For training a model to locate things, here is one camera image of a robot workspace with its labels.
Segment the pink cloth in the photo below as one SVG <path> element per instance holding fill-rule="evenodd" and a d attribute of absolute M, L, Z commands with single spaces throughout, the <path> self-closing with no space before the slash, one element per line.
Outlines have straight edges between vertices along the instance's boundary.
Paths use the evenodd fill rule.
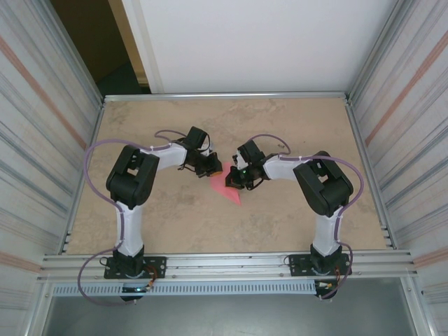
<path fill-rule="evenodd" d="M 223 173 L 218 176 L 210 177 L 210 185 L 217 193 L 229 199 L 231 202 L 234 202 L 235 204 L 241 206 L 242 203 L 240 200 L 238 189 L 227 188 L 225 186 L 225 177 L 228 175 L 232 164 L 230 162 L 224 162 L 222 166 Z"/>

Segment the grey sheet metal shelf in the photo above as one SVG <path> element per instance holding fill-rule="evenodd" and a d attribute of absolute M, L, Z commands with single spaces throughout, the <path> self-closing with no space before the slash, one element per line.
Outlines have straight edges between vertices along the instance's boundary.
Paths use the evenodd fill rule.
<path fill-rule="evenodd" d="M 100 307 L 52 300 L 43 336 L 417 336 L 397 279 L 347 281 L 332 300 L 313 295 L 145 297 Z"/>

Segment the black controller box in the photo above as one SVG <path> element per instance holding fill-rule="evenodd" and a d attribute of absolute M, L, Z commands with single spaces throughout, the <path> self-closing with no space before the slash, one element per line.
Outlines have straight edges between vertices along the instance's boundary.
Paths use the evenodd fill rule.
<path fill-rule="evenodd" d="M 140 300 L 149 290 L 148 286 L 123 286 L 120 298 L 124 302 L 133 302 Z"/>
<path fill-rule="evenodd" d="M 336 280 L 315 280 L 314 286 L 316 290 L 315 296 L 320 300 L 329 300 L 333 298 L 336 293 L 338 282 Z"/>

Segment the long aluminium frame rail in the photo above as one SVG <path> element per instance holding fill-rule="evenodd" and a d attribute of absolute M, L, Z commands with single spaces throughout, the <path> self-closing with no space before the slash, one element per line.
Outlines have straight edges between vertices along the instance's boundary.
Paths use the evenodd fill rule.
<path fill-rule="evenodd" d="M 226 100 L 226 99 L 345 99 L 346 94 L 338 91 L 301 91 L 301 92 L 226 92 L 226 93 L 178 93 L 178 94 L 121 94 L 106 95 L 109 102 L 150 102 L 150 101 L 190 101 L 190 100 Z"/>

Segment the wide aluminium mounting rail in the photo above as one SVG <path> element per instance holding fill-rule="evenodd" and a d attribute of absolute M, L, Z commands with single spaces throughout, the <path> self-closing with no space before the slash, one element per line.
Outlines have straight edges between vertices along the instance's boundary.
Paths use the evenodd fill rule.
<path fill-rule="evenodd" d="M 284 253 L 168 254 L 163 281 L 275 280 L 291 276 Z M 37 280 L 75 282 L 86 255 L 50 255 L 43 259 Z M 417 269 L 409 251 L 353 252 L 353 279 L 415 277 Z"/>

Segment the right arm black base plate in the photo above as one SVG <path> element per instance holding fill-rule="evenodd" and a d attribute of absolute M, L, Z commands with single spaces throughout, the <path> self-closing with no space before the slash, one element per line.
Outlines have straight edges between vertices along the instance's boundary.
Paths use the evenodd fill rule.
<path fill-rule="evenodd" d="M 335 277 L 343 276 L 349 268 L 349 255 L 343 253 L 336 261 L 325 268 L 318 270 L 311 261 L 310 254 L 293 254 L 287 257 L 287 266 L 292 277 Z"/>

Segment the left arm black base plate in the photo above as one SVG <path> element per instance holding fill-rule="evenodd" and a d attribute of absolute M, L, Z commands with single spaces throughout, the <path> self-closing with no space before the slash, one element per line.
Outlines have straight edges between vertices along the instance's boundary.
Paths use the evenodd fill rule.
<path fill-rule="evenodd" d="M 109 257 L 101 258 L 105 279 L 163 279 L 165 278 L 167 258 L 148 257 L 119 260 Z"/>

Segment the white door frame post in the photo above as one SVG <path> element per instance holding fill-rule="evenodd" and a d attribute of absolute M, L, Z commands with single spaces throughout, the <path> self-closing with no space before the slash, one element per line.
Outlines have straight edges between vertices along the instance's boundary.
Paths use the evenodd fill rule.
<path fill-rule="evenodd" d="M 143 0 L 121 0 L 128 21 L 133 46 L 129 49 L 134 72 L 141 86 L 153 94 L 165 93 L 146 19 Z"/>

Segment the aluminium side frame rail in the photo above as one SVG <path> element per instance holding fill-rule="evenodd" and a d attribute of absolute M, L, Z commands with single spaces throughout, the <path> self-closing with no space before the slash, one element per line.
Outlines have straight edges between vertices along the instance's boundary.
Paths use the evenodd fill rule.
<path fill-rule="evenodd" d="M 367 146 L 365 145 L 365 142 L 362 138 L 362 134 L 358 122 L 356 120 L 351 101 L 347 97 L 344 98 L 344 107 L 346 110 L 347 117 L 349 119 L 349 123 L 351 126 L 351 130 L 353 132 L 358 152 L 360 154 L 360 159 L 367 176 L 367 183 L 369 185 L 370 194 L 372 195 L 374 206 L 379 218 L 380 228 L 382 233 L 384 234 L 386 247 L 387 249 L 396 249 L 396 245 L 393 240 L 393 235 L 389 230 L 389 215 L 386 212 L 385 204 L 383 202 L 382 196 L 380 195 L 379 185 L 376 181 L 372 164 L 368 157 Z"/>
<path fill-rule="evenodd" d="M 104 110 L 105 110 L 105 105 L 106 102 L 103 101 L 103 104 L 101 106 L 101 110 L 99 111 L 99 115 L 97 116 L 96 122 L 94 124 L 94 128 L 92 131 L 92 136 L 90 138 L 90 141 L 87 144 L 87 147 L 90 147 L 91 145 L 93 145 L 98 137 L 98 133 L 99 133 L 99 128 L 101 127 L 101 123 L 102 123 L 102 118 L 104 116 Z M 67 222 L 66 222 L 66 230 L 64 233 L 64 237 L 61 241 L 60 244 L 60 249 L 59 249 L 59 254 L 66 254 L 67 253 L 67 249 L 69 246 L 69 243 L 71 241 L 71 234 L 73 231 L 73 226 L 74 226 L 74 222 L 75 222 L 75 218 L 76 218 L 76 213 L 78 210 L 78 205 L 79 202 L 81 200 L 81 195 L 83 192 L 83 186 L 84 186 L 84 174 L 83 174 L 83 162 L 81 163 L 81 170 L 80 170 L 80 178 L 78 181 L 78 185 L 77 185 L 77 189 L 76 192 L 74 193 L 73 196 L 73 201 L 71 203 L 71 209 L 67 218 Z"/>

